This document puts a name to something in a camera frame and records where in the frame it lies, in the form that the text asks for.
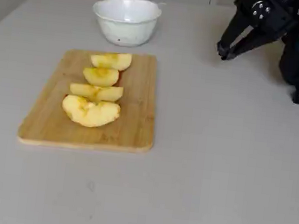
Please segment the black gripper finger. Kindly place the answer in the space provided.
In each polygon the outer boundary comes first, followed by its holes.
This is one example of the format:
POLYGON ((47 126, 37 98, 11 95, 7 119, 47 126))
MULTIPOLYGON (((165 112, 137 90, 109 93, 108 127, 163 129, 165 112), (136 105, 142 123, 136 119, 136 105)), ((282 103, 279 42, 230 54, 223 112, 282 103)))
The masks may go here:
POLYGON ((244 37, 236 44, 234 42, 252 25, 252 21, 251 16, 236 13, 217 43, 218 54, 236 57, 250 51, 250 38, 244 37))
POLYGON ((247 36, 242 38, 234 46, 225 49, 223 51, 222 60, 232 60, 241 54, 254 50, 255 48, 275 42, 277 39, 277 37, 273 37, 272 35, 264 33, 261 30, 253 29, 247 36))

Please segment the black gripper body with motor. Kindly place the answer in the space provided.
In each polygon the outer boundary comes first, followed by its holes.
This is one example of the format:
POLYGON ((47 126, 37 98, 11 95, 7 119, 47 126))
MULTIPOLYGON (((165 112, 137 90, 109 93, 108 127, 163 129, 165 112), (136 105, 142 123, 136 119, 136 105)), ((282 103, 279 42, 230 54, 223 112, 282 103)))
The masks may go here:
POLYGON ((297 24, 298 0, 235 0, 231 25, 254 29, 280 38, 297 24))

